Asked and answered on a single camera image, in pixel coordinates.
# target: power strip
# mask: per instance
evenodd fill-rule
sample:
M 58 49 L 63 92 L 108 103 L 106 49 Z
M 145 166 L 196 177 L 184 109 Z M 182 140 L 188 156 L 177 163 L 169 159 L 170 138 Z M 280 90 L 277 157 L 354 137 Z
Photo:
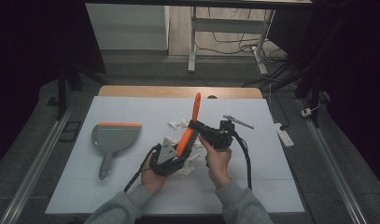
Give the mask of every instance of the power strip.
M 277 134 L 279 135 L 280 140 L 283 142 L 283 145 L 285 147 L 292 147 L 294 146 L 294 143 L 292 142 L 291 138 L 289 137 L 289 134 L 286 132 L 286 130 L 280 130 L 280 127 L 282 126 L 281 123 L 276 123 L 274 127 L 276 128 Z

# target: white tabletop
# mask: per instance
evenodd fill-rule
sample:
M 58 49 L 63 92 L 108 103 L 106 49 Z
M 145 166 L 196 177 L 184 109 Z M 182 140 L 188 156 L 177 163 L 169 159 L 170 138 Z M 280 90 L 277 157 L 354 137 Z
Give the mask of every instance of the white tabletop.
M 147 152 L 165 136 L 179 140 L 184 128 L 173 129 L 168 121 L 190 119 L 194 99 L 95 97 L 72 154 L 49 202 L 47 214 L 90 214 L 123 190 Z M 198 120 L 218 128 L 223 115 L 232 115 L 254 125 L 251 130 L 235 124 L 246 141 L 252 163 L 253 192 L 268 212 L 303 212 L 296 185 L 264 100 L 202 99 Z M 142 130 L 127 149 L 116 153 L 108 176 L 98 172 L 103 153 L 91 143 L 91 131 L 99 122 L 138 122 Z M 171 175 L 163 189 L 147 204 L 145 215 L 220 214 L 221 204 L 207 175 L 205 150 L 190 166 L 190 175 Z M 246 161 L 239 144 L 232 143 L 230 176 L 246 187 Z M 140 181 L 135 182 L 134 189 Z

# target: sleeve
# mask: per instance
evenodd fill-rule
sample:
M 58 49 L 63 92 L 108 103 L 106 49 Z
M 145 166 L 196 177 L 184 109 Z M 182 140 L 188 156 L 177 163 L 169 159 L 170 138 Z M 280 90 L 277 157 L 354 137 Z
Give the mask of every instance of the sleeve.
M 222 203 L 222 216 L 227 224 L 273 223 L 264 206 L 250 189 L 240 189 L 231 181 L 230 184 L 217 189 L 216 195 Z
M 139 186 L 128 194 L 123 191 L 119 192 L 110 201 L 96 209 L 85 223 L 132 224 L 142 216 L 141 208 L 150 199 L 151 194 L 143 186 Z

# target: metal rail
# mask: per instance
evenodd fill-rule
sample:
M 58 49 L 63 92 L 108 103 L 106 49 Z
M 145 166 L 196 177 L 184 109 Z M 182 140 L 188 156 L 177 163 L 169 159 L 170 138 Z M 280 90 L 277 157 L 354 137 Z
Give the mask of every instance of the metal rail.
M 299 107 L 305 109 L 301 100 L 297 100 Z M 320 154 L 323 157 L 324 162 L 326 163 L 327 168 L 330 171 L 332 180 L 334 181 L 335 187 L 340 192 L 343 201 L 345 203 L 346 209 L 355 224 L 367 224 L 367 219 L 364 216 L 359 203 L 352 191 L 352 189 L 347 184 L 344 175 L 339 168 L 337 161 L 331 153 L 331 150 L 324 139 L 323 134 L 320 132 L 318 128 L 316 128 L 315 124 L 312 120 L 307 120 L 307 125 L 309 131 L 311 132 L 318 149 L 320 150 Z
M 32 165 L 27 171 L 26 176 L 22 180 L 20 186 L 18 187 L 18 190 L 9 203 L 6 212 L 3 214 L 3 217 L 0 220 L 0 224 L 16 223 L 18 221 L 18 218 L 21 215 L 21 211 L 26 205 L 27 200 L 29 199 L 35 187 L 35 184 L 40 177 L 45 164 L 48 161 L 49 155 L 55 147 L 56 142 L 58 141 L 59 134 L 62 132 L 64 124 L 67 122 L 73 111 L 73 105 L 77 101 L 78 93 L 73 92 L 73 97 L 71 98 L 72 99 L 69 99 L 69 106 L 63 114 L 62 118 L 60 120 L 56 120 L 51 130 L 49 131 L 48 137 L 45 139 L 43 145 L 39 149 Z

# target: table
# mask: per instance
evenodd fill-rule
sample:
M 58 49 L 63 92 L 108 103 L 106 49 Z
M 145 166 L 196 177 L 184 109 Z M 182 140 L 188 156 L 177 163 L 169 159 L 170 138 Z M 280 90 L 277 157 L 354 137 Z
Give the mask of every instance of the table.
M 253 160 L 251 181 L 254 194 L 268 212 L 303 212 L 303 204 L 282 146 L 278 139 L 266 101 L 258 89 L 207 87 L 126 87 L 105 86 L 93 99 L 76 144 L 49 202 L 46 214 L 89 214 L 113 197 L 127 184 L 148 150 L 164 137 L 179 140 L 185 128 L 174 130 L 167 122 L 190 116 L 196 92 L 203 96 L 199 120 L 218 127 L 222 115 L 255 124 L 251 130 L 235 125 L 246 139 Z M 91 143 L 91 130 L 99 122 L 139 122 L 142 130 L 130 148 L 116 154 L 105 180 L 98 179 L 101 154 Z M 246 187 L 245 158 L 236 141 L 232 142 L 229 172 L 232 179 Z M 217 215 L 221 203 L 207 176 L 205 150 L 195 148 L 190 175 L 171 175 L 163 190 L 144 208 L 150 216 Z
M 98 95 L 194 98 L 197 92 L 200 92 L 203 98 L 214 95 L 220 99 L 262 99 L 259 89 L 218 87 L 104 86 Z

